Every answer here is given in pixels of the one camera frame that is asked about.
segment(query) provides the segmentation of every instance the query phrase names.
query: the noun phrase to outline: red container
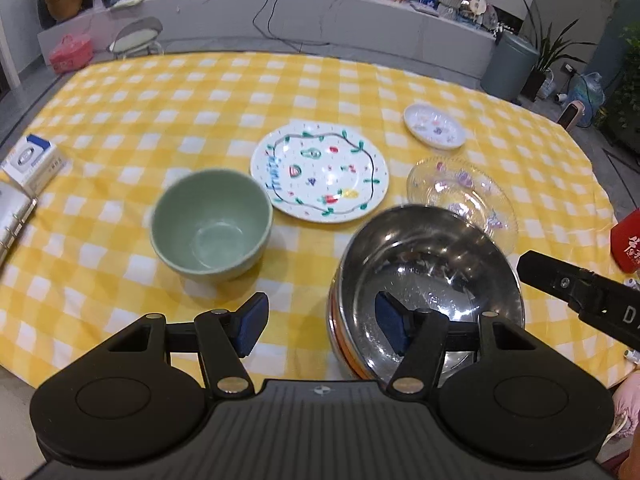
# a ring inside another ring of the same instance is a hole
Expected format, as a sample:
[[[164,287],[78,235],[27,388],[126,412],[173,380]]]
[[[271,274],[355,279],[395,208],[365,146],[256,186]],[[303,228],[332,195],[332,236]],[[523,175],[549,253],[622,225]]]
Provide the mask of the red container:
[[[49,53],[49,62],[56,74],[80,70],[88,65],[94,56],[94,46],[86,34],[67,34],[56,48]]]
[[[611,230],[611,254],[624,272],[640,269],[640,209]]]

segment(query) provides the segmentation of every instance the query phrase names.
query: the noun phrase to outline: table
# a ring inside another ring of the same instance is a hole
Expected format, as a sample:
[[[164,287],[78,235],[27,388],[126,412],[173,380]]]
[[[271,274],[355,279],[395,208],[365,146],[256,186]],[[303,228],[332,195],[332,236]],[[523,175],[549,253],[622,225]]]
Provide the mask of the table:
[[[290,120],[359,128],[386,157],[389,192],[430,149],[402,123],[425,101],[468,128],[458,155],[511,197],[517,255],[535,249],[622,279],[609,255],[615,220],[590,162],[558,125],[522,108],[409,72],[313,56],[202,53],[145,57],[85,68],[28,127],[58,143],[70,163],[41,196],[0,276],[0,365],[33,386],[147,312],[169,322],[211,308],[236,309],[254,291],[270,318],[245,365],[265,377],[337,378],[325,328],[332,275],[364,221],[320,225],[276,211],[260,265],[232,282],[178,277],[148,239],[154,203],[190,171],[247,171],[259,139]],[[579,322],[560,301],[522,286],[526,329],[607,386],[632,365],[624,347]],[[174,365],[199,377],[194,356]]]

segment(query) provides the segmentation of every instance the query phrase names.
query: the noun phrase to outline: green bowl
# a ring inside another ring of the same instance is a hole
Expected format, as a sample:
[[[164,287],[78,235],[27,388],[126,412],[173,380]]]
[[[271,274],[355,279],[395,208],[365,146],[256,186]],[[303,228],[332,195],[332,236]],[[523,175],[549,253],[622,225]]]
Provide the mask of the green bowl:
[[[234,170],[191,173],[160,197],[151,245],[176,272],[217,282],[239,276],[262,256],[273,207],[260,184]]]

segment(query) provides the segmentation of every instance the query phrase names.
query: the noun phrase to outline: gray trash can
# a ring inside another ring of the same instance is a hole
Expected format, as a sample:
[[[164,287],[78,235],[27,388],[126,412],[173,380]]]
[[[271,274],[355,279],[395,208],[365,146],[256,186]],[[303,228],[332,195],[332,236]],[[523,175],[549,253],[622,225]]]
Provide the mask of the gray trash can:
[[[480,86],[489,95],[513,101],[538,60],[538,51],[527,40],[505,31],[482,76]]]

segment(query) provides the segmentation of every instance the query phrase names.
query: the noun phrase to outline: fruit patterned plate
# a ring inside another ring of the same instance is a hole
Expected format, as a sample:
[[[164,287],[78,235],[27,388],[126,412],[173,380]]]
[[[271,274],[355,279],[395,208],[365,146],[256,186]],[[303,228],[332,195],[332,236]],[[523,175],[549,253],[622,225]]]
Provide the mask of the fruit patterned plate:
[[[404,123],[415,137],[440,150],[455,150],[466,141],[465,129],[454,118],[427,104],[405,108]]]
[[[338,124],[300,121],[271,132],[258,143],[250,169],[275,208],[310,222],[360,218],[389,186],[378,149]]]
[[[510,200],[482,171],[462,158],[433,156],[414,166],[406,180],[409,202],[434,205],[481,228],[507,256],[518,241]]]

